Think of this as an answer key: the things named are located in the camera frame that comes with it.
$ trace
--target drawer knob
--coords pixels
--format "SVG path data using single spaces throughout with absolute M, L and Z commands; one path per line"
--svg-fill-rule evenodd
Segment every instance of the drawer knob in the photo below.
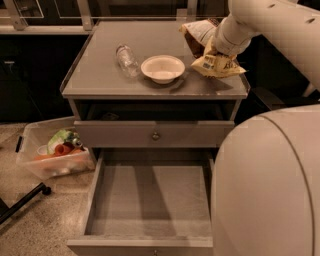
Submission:
M 158 140 L 158 139 L 160 139 L 160 134 L 157 133 L 157 132 L 154 132 L 154 133 L 152 134 L 152 139 L 153 139 L 153 140 Z

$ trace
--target plastic container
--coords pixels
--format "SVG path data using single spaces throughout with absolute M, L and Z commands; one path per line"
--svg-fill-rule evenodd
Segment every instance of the plastic container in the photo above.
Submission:
M 127 77 L 134 78 L 140 74 L 138 61 L 128 45 L 120 44 L 116 55 L 118 63 Z
M 78 154 L 34 160 L 38 150 L 48 143 L 60 129 L 74 129 L 74 117 L 52 119 L 28 124 L 23 132 L 23 140 L 16 163 L 42 180 L 81 171 L 93 170 L 95 164 L 89 151 Z

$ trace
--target floor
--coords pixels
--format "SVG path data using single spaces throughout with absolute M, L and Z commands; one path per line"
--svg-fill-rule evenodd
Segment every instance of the floor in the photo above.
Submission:
M 15 164 L 25 125 L 0 124 L 0 197 L 9 207 L 42 182 Z M 0 255 L 74 256 L 66 242 L 80 233 L 92 178 L 89 171 L 45 181 L 51 195 L 39 193 L 0 225 Z

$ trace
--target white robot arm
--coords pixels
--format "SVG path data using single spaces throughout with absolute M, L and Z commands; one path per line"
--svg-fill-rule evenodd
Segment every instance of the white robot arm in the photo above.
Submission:
M 216 47 L 241 53 L 263 34 L 320 89 L 320 12 L 283 0 L 229 1 Z M 320 256 L 320 104 L 238 125 L 215 161 L 214 256 Z
M 320 89 L 319 11 L 286 0 L 229 0 L 229 9 L 216 32 L 218 51 L 239 54 L 262 34 Z

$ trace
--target drawer front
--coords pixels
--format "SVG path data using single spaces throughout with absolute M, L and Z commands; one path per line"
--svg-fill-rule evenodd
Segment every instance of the drawer front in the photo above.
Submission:
M 91 245 L 87 241 L 68 241 L 69 248 L 79 256 L 212 256 L 212 247 L 164 247 L 164 246 L 107 246 L 101 243 Z
M 219 147 L 232 121 L 76 121 L 87 147 Z

